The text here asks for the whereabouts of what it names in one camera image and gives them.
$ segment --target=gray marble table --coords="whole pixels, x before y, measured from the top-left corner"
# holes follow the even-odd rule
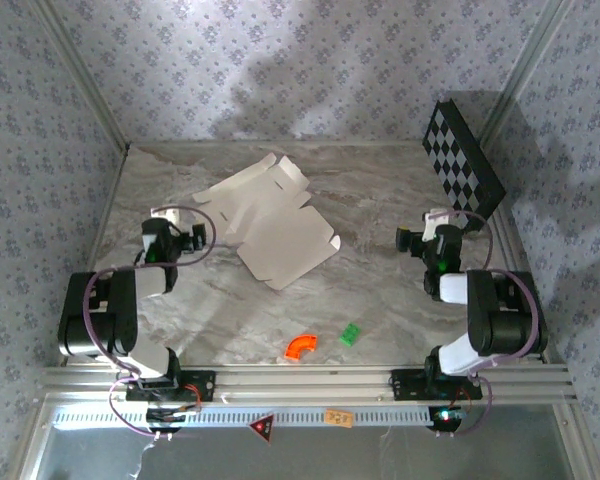
[[[422,213],[448,207],[419,142],[400,145],[164,144],[132,155],[117,188],[97,267],[126,265],[140,250],[140,223],[166,203],[257,162],[287,155],[310,179],[309,202],[334,227],[342,247],[281,291],[256,281],[235,248],[220,245],[205,262],[181,268],[175,290],[143,299],[141,329],[172,347],[183,364],[287,363],[284,350],[303,333],[318,348],[302,363],[415,364],[466,328],[463,306],[433,302],[422,290],[424,265],[394,247],[395,229],[421,229]],[[479,267],[487,236],[470,236],[463,265]],[[495,248],[493,266],[501,266]],[[353,347],[339,341],[353,322]]]

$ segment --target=wallpaper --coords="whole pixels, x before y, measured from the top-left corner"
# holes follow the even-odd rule
[[[0,478],[118,161],[27,4],[0,0]]]
[[[475,134],[544,2],[56,0],[131,142]]]
[[[576,4],[490,158],[600,454],[600,0]]]

